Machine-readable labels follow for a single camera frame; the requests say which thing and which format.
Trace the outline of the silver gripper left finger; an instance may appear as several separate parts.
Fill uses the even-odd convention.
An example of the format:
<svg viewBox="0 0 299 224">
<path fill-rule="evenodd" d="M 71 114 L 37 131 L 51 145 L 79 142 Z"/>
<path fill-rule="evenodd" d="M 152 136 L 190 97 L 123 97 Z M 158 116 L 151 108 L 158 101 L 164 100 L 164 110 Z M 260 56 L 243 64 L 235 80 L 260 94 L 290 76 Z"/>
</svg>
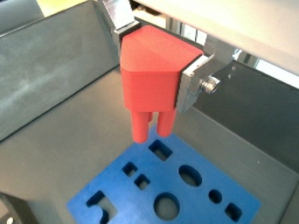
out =
<svg viewBox="0 0 299 224">
<path fill-rule="evenodd" d="M 135 19 L 129 0 L 101 0 L 101 3 L 107 12 L 111 36 L 116 49 L 120 50 L 123 37 L 142 25 Z"/>
</svg>

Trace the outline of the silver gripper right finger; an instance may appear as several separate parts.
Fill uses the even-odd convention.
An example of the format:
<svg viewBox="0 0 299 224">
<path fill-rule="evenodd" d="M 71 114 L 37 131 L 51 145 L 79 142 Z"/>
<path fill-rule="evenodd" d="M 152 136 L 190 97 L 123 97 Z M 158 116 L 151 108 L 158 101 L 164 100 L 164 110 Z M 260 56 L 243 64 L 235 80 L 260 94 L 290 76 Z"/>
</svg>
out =
<svg viewBox="0 0 299 224">
<path fill-rule="evenodd" d="M 206 38 L 203 55 L 182 71 L 176 110 L 184 113 L 202 92 L 212 94 L 220 80 L 214 74 L 232 61 L 235 47 L 216 38 Z"/>
</svg>

